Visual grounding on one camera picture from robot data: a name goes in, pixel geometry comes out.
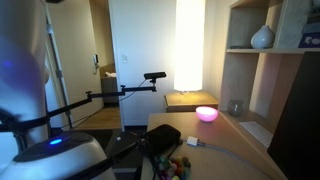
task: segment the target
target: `pink glowing lamp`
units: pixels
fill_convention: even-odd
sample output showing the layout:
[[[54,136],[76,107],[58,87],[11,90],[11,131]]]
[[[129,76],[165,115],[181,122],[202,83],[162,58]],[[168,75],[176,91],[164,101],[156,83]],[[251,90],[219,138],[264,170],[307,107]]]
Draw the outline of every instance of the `pink glowing lamp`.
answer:
[[[205,122],[211,122],[218,117],[218,111],[207,106],[197,107],[196,114],[201,121]]]

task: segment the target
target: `black bag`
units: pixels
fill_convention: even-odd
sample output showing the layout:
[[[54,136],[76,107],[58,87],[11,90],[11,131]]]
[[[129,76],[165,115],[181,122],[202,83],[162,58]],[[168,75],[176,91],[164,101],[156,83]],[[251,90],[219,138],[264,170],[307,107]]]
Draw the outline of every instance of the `black bag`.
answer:
[[[173,145],[181,144],[180,137],[180,131],[168,124],[163,124],[141,135],[138,149],[142,155],[148,158],[154,157]]]

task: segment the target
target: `door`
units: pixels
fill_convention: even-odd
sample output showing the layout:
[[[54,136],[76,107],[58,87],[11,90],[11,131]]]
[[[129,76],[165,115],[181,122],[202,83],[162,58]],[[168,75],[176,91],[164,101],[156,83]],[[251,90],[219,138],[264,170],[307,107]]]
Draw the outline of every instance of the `door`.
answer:
[[[86,92],[101,92],[100,76],[94,66],[96,53],[89,0],[68,0],[48,4],[58,61],[67,103],[87,98]],[[72,127],[103,107],[102,99],[71,110]]]

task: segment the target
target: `desk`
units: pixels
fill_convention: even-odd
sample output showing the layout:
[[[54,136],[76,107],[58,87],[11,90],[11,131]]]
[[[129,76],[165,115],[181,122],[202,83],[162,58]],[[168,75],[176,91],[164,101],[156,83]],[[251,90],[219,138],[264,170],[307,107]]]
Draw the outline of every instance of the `desk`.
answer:
[[[199,106],[218,109],[218,100],[207,92],[168,93],[164,96],[166,112],[195,112]]]
[[[256,151],[222,116],[205,123],[197,119],[194,112],[151,114],[148,131],[161,124],[169,124],[181,132],[181,138],[188,136],[233,152],[254,164],[259,170],[226,152],[208,147],[193,147],[184,142],[172,157],[187,156],[191,162],[188,179],[286,179],[267,152]],[[148,159],[143,159],[142,180],[152,179],[153,171]]]

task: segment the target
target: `white lampshade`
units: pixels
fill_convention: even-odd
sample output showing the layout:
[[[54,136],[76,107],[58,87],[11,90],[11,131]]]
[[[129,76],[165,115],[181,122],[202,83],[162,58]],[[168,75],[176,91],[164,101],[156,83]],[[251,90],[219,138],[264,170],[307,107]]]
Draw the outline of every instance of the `white lampshade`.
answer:
[[[202,89],[205,0],[177,0],[174,89]]]

